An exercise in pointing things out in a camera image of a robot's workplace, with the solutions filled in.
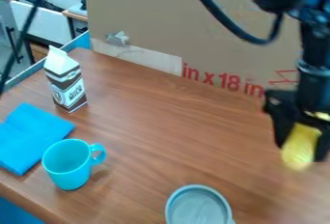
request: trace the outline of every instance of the blue napkin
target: blue napkin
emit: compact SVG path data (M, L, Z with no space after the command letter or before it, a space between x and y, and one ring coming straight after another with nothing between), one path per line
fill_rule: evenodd
M73 128L68 121L21 103L0 124L0 167L22 176Z

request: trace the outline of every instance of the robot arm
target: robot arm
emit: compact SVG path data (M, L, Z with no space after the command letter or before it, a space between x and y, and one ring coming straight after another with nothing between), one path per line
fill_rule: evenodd
M266 91L264 111L273 120L275 142L288 166L304 169L324 160L330 149L330 0L253 0L277 15L267 40L237 28L212 0L200 1L231 32L251 43L272 42L284 14L300 21L303 57L297 63L297 90Z

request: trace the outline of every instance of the wooden table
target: wooden table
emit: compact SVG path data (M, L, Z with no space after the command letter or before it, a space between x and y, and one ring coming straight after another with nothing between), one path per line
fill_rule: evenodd
M62 12L62 15L66 16L66 17L70 17L72 19L77 19L77 20L88 22L88 17L86 17L85 15L74 14L74 13L71 13L69 10L64 10Z
M8 91L0 117L22 101L76 124L71 135L102 143L109 157L73 192L57 189L40 165L25 177L0 171L0 196L46 223L164 223L178 187L209 185L237 224L326 224L330 168L296 173L279 161L260 100L76 49L89 105L56 108L42 71Z

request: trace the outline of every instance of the black cable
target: black cable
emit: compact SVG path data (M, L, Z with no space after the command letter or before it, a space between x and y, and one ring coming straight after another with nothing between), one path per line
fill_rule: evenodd
M279 35L281 23L283 20L283 14L277 14L271 32L267 39L259 39L256 38L244 30L242 30L238 25L236 25L229 17L224 14L220 8L213 2L213 0L200 0L203 5L207 8L207 10L228 30L230 30L233 34L238 36L239 38L254 44L265 45L273 42L277 36Z
M40 5L42 0L36 0L31 12L29 13L29 15L27 16L26 20L25 20L25 23L23 25L23 29L20 33L20 36L15 44L15 47L17 48L17 51L20 51L22 46L24 45L24 40L25 40L25 36L27 35L29 29L30 29L30 26L32 24L32 21L38 11L38 6ZM6 65L5 65L5 69L1 75L1 80L0 80L0 97L4 91L4 88L5 88L5 84L6 84L6 81L9 77L9 74L12 70L12 67L14 65L14 53L11 54L9 60L7 61Z

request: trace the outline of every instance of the cardboard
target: cardboard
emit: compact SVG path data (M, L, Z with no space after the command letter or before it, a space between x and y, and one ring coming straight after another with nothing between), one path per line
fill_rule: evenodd
M267 37L272 14L249 0L215 1L248 32ZM289 17L279 40L258 46L232 35L198 0L88 0L88 11L93 39L124 31L134 46L182 58L184 77L259 97L264 88L295 85L301 48Z

